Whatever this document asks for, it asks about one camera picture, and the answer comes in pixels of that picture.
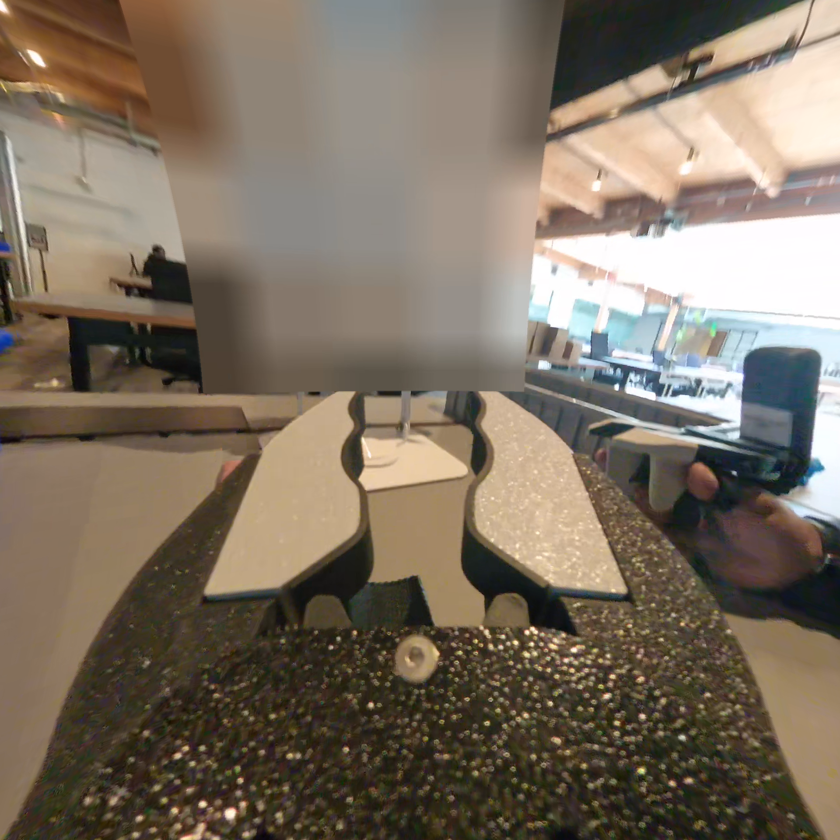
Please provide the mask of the row of desks and chairs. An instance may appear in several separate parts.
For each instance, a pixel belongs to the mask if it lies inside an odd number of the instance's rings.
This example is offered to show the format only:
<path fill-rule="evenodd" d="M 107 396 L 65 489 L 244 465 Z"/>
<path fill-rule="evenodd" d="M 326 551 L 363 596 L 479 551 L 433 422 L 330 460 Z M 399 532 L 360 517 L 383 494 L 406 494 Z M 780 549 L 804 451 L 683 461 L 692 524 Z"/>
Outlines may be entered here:
<path fill-rule="evenodd" d="M 589 359 L 603 362 L 605 369 L 593 374 L 593 381 L 624 392 L 631 380 L 656 397 L 726 396 L 740 388 L 743 374 L 700 365 L 686 357 L 690 364 L 678 364 L 664 351 L 657 350 L 640 360 L 613 352 L 606 332 L 593 331 Z"/>

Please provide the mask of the grey ribbed plastic bin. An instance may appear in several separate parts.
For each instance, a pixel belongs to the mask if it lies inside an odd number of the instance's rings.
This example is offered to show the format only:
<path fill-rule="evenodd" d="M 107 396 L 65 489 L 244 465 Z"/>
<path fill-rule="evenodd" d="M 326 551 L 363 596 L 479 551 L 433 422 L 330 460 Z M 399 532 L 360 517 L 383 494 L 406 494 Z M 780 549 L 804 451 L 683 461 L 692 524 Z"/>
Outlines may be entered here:
<path fill-rule="evenodd" d="M 590 435 L 590 426 L 606 419 L 630 417 L 667 427 L 708 427 L 727 422 L 689 407 L 536 369 L 526 370 L 524 391 L 513 392 L 510 398 L 548 425 L 576 454 L 584 455 L 592 455 L 599 441 Z"/>

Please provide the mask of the stack of cardboard boxes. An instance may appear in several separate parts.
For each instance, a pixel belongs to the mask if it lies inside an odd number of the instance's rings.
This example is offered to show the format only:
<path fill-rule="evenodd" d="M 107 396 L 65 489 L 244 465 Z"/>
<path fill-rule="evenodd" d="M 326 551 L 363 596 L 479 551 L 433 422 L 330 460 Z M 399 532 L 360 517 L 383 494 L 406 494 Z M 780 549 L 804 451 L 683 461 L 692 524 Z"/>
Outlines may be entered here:
<path fill-rule="evenodd" d="M 582 350 L 583 345 L 572 341 L 568 330 L 552 327 L 546 322 L 528 321 L 526 362 L 570 369 L 578 366 Z"/>

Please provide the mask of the person's right hand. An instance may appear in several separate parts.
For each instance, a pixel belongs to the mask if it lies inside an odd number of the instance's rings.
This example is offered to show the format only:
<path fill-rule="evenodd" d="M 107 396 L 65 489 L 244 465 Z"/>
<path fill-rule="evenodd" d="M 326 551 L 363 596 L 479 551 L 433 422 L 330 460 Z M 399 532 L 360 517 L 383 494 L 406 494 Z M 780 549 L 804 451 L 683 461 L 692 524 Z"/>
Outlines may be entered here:
<path fill-rule="evenodd" d="M 718 581 L 755 591 L 779 591 L 826 564 L 823 534 L 776 496 L 750 486 L 738 503 L 702 522 L 687 538 L 686 556 Z"/>

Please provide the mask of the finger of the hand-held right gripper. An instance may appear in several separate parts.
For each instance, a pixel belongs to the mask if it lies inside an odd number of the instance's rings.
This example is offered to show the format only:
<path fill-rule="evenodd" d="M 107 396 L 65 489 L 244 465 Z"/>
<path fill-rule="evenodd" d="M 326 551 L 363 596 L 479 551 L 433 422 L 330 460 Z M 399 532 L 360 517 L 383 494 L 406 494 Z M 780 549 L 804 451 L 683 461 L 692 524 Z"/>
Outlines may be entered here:
<path fill-rule="evenodd" d="M 649 434 L 667 438 L 684 438 L 685 431 L 680 427 L 672 427 L 659 423 L 647 423 L 636 418 L 607 418 L 588 426 L 588 435 L 596 438 L 614 438 L 634 430 L 641 430 Z"/>

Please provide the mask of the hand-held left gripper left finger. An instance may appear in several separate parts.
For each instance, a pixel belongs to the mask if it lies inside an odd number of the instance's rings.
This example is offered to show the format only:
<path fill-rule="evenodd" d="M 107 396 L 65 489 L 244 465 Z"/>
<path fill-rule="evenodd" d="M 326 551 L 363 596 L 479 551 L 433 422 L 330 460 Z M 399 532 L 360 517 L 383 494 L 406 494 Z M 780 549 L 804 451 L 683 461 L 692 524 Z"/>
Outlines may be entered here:
<path fill-rule="evenodd" d="M 263 447 L 206 582 L 208 601 L 291 593 L 370 537 L 364 394 L 336 392 Z"/>

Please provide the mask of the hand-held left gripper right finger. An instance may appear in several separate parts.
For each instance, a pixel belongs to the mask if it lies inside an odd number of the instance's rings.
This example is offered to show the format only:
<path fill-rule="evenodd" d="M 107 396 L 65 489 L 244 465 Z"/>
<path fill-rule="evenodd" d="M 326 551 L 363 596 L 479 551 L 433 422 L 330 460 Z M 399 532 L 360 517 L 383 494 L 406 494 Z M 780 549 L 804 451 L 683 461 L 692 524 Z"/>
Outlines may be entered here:
<path fill-rule="evenodd" d="M 465 394 L 475 480 L 468 533 L 540 591 L 625 601 L 627 583 L 572 449 L 499 392 Z"/>

